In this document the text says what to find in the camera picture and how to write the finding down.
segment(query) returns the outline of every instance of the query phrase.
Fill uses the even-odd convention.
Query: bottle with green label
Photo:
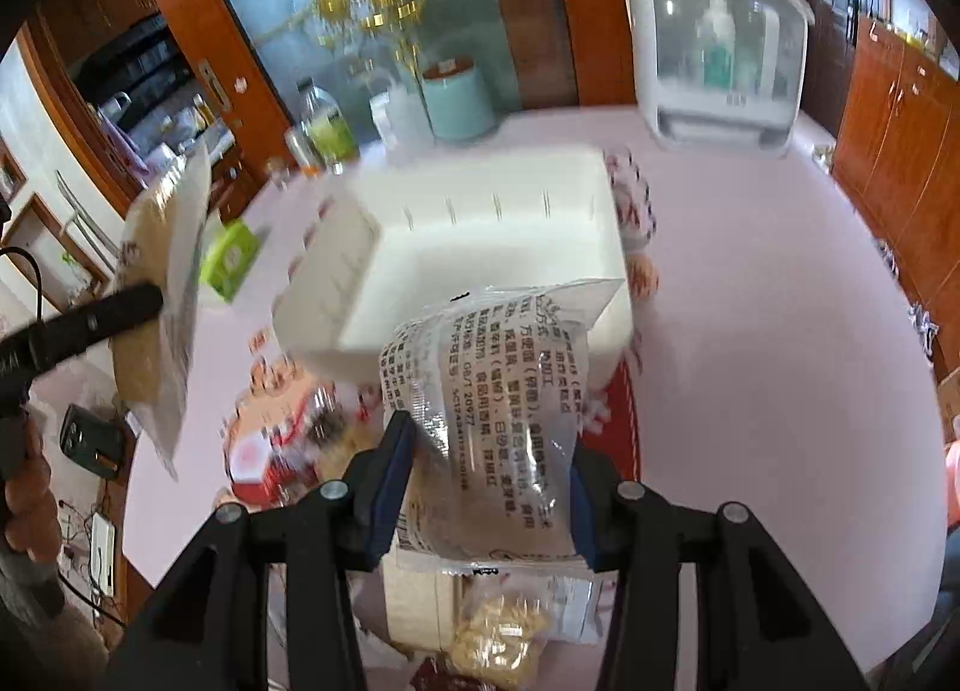
[[[312,79],[304,79],[296,87],[301,93],[301,124],[326,167],[342,173],[343,163],[359,157],[356,139],[350,131],[340,107],[329,92],[320,89]]]

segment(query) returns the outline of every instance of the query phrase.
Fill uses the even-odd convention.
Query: human hand
[[[7,542],[35,563],[52,563],[61,548],[61,527],[50,492],[50,464],[43,457],[40,432],[32,420],[27,421],[26,448],[27,457],[4,492],[11,512]]]

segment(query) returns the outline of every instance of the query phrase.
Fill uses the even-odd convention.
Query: teal canister
[[[422,83],[430,124],[440,140],[469,141],[496,127],[483,76],[469,56],[431,65]]]

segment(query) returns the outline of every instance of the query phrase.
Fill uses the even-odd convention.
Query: person's arm
[[[37,563],[56,561],[61,548],[61,528],[56,499],[50,492],[50,465],[43,457],[35,424],[30,425],[27,459],[16,478],[8,481],[4,498],[11,512],[5,533],[13,550],[26,552]],[[21,592],[3,576],[0,576],[0,600],[0,606],[17,619],[18,629],[32,647],[35,658],[49,668],[64,687],[72,691],[93,687],[107,664],[107,649],[83,614],[67,603],[53,620],[40,625],[27,623],[19,617]]]

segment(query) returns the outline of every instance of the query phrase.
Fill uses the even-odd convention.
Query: white power strip
[[[116,528],[99,512],[90,531],[90,579],[104,596],[113,596],[113,543]]]

